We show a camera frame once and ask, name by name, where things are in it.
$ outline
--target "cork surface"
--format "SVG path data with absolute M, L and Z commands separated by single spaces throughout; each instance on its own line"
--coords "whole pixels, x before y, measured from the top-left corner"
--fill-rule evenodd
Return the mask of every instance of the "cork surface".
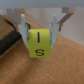
M 21 39 L 0 59 L 0 84 L 84 84 L 84 47 L 58 35 L 50 57 L 30 58 Z

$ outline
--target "yellow cube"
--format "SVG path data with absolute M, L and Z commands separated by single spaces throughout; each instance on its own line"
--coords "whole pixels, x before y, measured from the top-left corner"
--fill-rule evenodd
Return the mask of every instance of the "yellow cube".
M 30 57 L 49 57 L 49 29 L 30 29 L 28 36 L 28 49 Z

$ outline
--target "yellow block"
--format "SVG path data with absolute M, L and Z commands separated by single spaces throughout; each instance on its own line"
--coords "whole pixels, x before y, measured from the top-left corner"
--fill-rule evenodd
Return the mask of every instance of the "yellow block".
M 49 29 L 30 29 L 28 36 L 28 49 L 30 57 L 49 57 Z

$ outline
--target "block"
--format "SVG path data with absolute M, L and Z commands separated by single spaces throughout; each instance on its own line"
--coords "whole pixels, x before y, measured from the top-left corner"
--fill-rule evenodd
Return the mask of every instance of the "block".
M 49 57 L 50 36 L 49 29 L 30 29 L 28 36 L 30 57 Z

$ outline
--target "yellow-green block face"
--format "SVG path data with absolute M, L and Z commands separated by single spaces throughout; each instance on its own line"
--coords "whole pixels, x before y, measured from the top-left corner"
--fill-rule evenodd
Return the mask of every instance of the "yellow-green block face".
M 49 29 L 29 30 L 28 49 L 30 57 L 49 57 L 50 55 Z

